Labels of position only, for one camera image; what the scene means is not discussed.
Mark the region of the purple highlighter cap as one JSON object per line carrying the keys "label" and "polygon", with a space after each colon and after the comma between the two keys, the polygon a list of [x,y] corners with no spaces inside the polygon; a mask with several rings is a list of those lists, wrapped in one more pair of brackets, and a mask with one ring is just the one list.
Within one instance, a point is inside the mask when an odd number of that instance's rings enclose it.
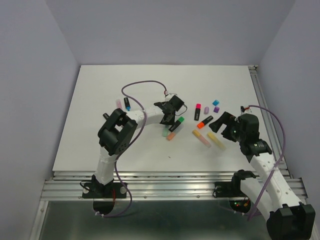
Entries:
{"label": "purple highlighter cap", "polygon": [[218,113],[219,110],[220,110],[220,108],[219,108],[218,106],[215,106],[213,111],[214,111],[215,113]]}

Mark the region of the blue highlighter cap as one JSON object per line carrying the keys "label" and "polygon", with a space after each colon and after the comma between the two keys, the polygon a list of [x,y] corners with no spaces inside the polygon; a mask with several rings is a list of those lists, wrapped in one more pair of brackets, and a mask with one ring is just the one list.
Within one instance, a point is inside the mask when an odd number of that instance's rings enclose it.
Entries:
{"label": "blue highlighter cap", "polygon": [[212,104],[213,104],[214,106],[217,106],[219,103],[220,103],[220,102],[219,102],[218,100],[214,100]]}

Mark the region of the pastel green highlighter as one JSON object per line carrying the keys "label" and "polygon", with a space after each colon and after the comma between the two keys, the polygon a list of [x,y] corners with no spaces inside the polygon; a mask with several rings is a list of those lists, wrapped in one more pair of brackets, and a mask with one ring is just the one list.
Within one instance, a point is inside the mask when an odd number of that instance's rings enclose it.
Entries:
{"label": "pastel green highlighter", "polygon": [[166,138],[168,135],[169,135],[169,126],[168,125],[165,125],[163,130],[162,130],[162,137]]}

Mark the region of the pastel purple cap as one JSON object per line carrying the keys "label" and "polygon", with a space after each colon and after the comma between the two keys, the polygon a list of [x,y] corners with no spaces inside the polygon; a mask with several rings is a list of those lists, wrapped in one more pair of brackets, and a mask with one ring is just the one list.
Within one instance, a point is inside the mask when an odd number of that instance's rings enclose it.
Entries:
{"label": "pastel purple cap", "polygon": [[208,107],[208,106],[206,106],[206,107],[204,108],[203,113],[204,113],[205,115],[207,115],[207,114],[209,113],[209,107]]}

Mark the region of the black highlighter blue tip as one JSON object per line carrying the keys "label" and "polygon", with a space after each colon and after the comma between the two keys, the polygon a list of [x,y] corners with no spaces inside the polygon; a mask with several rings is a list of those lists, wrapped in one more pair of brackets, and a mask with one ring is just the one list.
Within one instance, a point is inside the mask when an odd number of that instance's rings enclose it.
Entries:
{"label": "black highlighter blue tip", "polygon": [[131,105],[130,105],[130,102],[129,102],[129,98],[128,97],[124,97],[123,101],[124,101],[125,109],[127,111],[130,111],[131,110]]}

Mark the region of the pastel purple highlighter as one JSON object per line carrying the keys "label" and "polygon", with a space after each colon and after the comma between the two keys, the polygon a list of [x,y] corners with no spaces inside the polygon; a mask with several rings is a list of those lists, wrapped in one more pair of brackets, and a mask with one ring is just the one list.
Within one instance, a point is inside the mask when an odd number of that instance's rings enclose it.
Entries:
{"label": "pastel purple highlighter", "polygon": [[120,99],[117,99],[116,101],[115,101],[115,103],[116,103],[116,107],[117,108],[122,108],[122,103],[121,103],[121,100]]}

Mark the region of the black highlighter purple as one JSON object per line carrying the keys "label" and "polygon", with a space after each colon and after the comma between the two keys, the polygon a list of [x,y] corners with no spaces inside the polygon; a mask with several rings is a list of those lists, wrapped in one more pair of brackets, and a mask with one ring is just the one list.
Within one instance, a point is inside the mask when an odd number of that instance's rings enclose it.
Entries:
{"label": "black highlighter purple", "polygon": [[109,118],[109,115],[107,113],[104,113],[103,117],[107,120]]}

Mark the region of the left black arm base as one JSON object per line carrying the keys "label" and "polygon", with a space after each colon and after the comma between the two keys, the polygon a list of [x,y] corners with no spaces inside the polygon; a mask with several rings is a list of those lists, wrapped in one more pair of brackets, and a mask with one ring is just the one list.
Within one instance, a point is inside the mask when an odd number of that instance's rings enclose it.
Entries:
{"label": "left black arm base", "polygon": [[103,185],[99,182],[81,181],[83,199],[125,199],[127,190],[120,182]]}

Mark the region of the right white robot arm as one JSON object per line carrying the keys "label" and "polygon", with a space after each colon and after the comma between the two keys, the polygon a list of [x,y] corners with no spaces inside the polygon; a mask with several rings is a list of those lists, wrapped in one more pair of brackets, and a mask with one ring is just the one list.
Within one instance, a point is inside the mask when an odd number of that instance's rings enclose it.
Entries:
{"label": "right white robot arm", "polygon": [[259,210],[266,221],[267,232],[273,240],[308,240],[312,236],[316,212],[304,204],[291,189],[274,159],[268,143],[260,138],[259,119],[249,113],[236,117],[224,112],[209,124],[217,133],[239,143],[241,153],[255,172],[238,170],[231,181],[215,183],[216,198],[248,197],[253,211]]}

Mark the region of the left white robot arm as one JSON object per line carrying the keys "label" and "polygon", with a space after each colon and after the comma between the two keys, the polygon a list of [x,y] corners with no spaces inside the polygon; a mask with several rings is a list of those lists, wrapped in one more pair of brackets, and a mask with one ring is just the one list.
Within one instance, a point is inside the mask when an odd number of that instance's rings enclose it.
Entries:
{"label": "left white robot arm", "polygon": [[84,188],[100,197],[108,196],[114,181],[115,163],[135,141],[133,136],[136,130],[139,130],[136,135],[138,138],[147,125],[173,125],[176,112],[183,106],[185,102],[176,94],[170,93],[165,101],[155,102],[147,108],[134,111],[117,108],[110,115],[105,113],[105,123],[97,133],[100,146],[98,166],[90,183]]}

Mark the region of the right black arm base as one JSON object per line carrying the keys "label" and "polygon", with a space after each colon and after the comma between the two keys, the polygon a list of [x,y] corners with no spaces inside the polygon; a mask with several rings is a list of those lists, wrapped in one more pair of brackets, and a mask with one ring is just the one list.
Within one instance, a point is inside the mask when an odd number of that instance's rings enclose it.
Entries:
{"label": "right black arm base", "polygon": [[216,181],[214,182],[213,196],[215,198],[244,198],[247,195],[240,189],[240,182]]}

